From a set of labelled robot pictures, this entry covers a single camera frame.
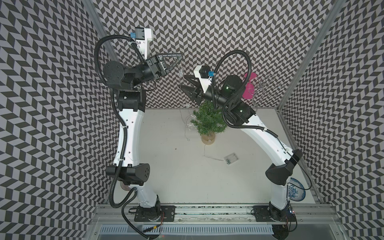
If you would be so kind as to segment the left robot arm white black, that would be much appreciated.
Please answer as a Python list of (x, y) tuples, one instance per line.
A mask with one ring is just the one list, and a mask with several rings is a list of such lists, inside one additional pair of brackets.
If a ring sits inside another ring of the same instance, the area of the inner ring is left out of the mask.
[[(105, 42), (127, 40), (138, 56), (140, 63), (132, 68), (117, 61), (110, 61), (101, 68), (99, 53)], [(136, 29), (129, 36), (109, 35), (101, 38), (94, 49), (95, 69), (100, 81), (110, 90), (112, 109), (119, 121), (118, 151), (106, 173), (112, 180), (109, 191), (111, 207), (121, 209), (126, 223), (146, 240), (157, 236), (146, 235), (146, 231), (136, 228), (127, 218), (125, 207), (134, 199), (139, 199), (138, 214), (147, 222), (163, 222), (166, 214), (161, 208), (159, 196), (145, 183), (150, 176), (149, 164), (142, 164), (138, 157), (138, 143), (142, 119), (146, 108), (146, 90), (141, 84), (165, 77), (182, 60), (182, 54), (149, 55), (149, 44), (153, 40), (151, 29)]]

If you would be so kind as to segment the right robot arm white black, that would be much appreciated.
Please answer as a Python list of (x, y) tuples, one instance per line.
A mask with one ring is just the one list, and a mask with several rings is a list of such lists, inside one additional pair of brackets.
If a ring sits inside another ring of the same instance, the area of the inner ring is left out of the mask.
[[(242, 80), (238, 76), (225, 79), (222, 88), (216, 84), (219, 68), (232, 55), (240, 55), (247, 62), (247, 73)], [(243, 100), (243, 93), (253, 71), (250, 56), (242, 50), (226, 53), (212, 71), (209, 66), (196, 66), (193, 75), (185, 75), (191, 86), (181, 85), (181, 90), (193, 102), (202, 100), (212, 102), (221, 112), (221, 118), (229, 128), (240, 129), (252, 138), (269, 156), (272, 164), (266, 170), (266, 177), (271, 182), (272, 196), (268, 203), (268, 216), (274, 222), (287, 220), (290, 201), (288, 186), (294, 169), (299, 165), (303, 153), (285, 145), (272, 130), (261, 121), (256, 111)]]

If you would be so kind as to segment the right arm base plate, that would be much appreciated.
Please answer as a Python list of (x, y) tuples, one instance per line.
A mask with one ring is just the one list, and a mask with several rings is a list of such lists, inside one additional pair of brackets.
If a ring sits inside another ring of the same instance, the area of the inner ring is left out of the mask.
[(297, 220), (293, 211), (286, 206), (285, 209), (280, 210), (274, 206), (269, 205), (256, 205), (251, 210), (257, 222), (279, 222), (279, 223), (293, 223)]

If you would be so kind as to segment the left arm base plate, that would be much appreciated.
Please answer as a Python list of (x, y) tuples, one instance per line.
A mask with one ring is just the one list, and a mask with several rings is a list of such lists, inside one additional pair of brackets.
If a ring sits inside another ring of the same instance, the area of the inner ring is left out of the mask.
[(135, 222), (173, 222), (175, 219), (176, 206), (161, 205), (160, 207), (143, 208), (137, 207)]

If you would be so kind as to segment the small green christmas tree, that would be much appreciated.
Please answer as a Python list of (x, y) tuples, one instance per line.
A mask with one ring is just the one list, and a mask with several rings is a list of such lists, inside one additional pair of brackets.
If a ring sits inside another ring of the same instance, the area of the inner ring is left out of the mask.
[(191, 123), (205, 145), (212, 145), (216, 140), (216, 134), (223, 133), (227, 128), (221, 110), (215, 110), (212, 102), (204, 101), (198, 110), (193, 111), (193, 115), (195, 117)]

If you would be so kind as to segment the clear battery box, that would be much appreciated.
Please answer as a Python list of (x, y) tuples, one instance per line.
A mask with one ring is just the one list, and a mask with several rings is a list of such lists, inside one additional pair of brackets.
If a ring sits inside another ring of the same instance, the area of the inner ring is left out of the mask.
[(231, 153), (224, 157), (224, 160), (227, 165), (232, 165), (233, 163), (239, 160), (239, 157), (235, 153)]

